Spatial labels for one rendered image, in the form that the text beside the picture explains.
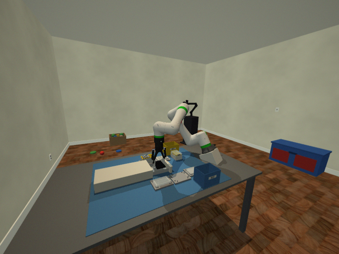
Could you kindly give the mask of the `yellow open-top bin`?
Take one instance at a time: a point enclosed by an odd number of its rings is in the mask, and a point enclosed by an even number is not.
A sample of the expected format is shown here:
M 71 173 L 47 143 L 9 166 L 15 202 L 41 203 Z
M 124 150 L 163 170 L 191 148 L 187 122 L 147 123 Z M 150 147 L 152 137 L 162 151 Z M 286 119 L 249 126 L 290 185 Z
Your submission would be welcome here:
M 178 150 L 179 151 L 179 144 L 172 141 L 163 143 L 163 147 L 166 148 L 166 155 L 171 155 L 171 151 Z

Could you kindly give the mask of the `blue flat mat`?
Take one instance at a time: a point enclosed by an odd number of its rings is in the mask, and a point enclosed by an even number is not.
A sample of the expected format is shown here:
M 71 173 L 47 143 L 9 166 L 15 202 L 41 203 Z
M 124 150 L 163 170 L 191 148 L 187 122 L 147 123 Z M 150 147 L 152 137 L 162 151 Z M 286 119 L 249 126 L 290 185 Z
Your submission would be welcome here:
M 184 148 L 179 148 L 179 152 L 182 153 L 180 160 L 167 156 L 173 166 L 172 173 L 153 175 L 151 179 L 96 194 L 93 186 L 96 169 L 137 162 L 141 155 L 93 164 L 86 237 L 231 179 L 221 172 L 219 183 L 202 188 L 192 176 L 190 180 L 155 191 L 151 180 L 205 164 Z

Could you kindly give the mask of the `dark blue open-top bin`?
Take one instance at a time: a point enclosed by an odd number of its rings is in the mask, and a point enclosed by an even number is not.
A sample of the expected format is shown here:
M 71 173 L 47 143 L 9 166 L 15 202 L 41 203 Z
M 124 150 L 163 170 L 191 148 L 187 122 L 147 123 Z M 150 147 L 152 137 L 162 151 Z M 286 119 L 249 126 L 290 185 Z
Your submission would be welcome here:
M 194 178 L 202 188 L 217 184 L 220 181 L 221 169 L 211 163 L 194 167 Z

